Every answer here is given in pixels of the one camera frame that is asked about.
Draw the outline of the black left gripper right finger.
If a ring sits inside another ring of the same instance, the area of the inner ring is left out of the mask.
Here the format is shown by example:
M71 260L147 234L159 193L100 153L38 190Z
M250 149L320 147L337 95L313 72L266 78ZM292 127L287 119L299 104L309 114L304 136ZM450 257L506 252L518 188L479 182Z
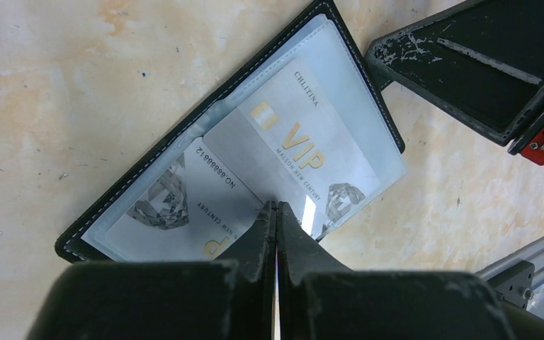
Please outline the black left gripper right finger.
M276 207L276 250L282 339L313 339L323 303L312 287L317 276L350 272L304 231L290 204Z

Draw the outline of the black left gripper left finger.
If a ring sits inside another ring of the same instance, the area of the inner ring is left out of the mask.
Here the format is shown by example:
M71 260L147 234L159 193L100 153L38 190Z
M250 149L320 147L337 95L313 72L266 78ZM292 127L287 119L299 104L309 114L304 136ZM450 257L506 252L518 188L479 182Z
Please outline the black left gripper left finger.
M276 308L276 204L258 210L253 225L220 256L237 262L229 339L272 339Z

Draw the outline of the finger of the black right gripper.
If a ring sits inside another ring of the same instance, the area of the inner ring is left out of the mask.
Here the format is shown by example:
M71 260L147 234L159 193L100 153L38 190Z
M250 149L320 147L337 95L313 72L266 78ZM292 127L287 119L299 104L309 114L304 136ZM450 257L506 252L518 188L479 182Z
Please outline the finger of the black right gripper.
M504 146L544 109L544 1L464 1L372 41L365 58Z

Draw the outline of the black leather card holder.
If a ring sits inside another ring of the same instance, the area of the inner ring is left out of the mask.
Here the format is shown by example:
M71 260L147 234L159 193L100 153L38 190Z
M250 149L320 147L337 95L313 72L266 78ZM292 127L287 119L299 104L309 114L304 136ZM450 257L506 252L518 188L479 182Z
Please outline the black leather card holder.
M209 261L267 202L320 240L399 181L403 140L333 1L313 1L55 242L69 261Z

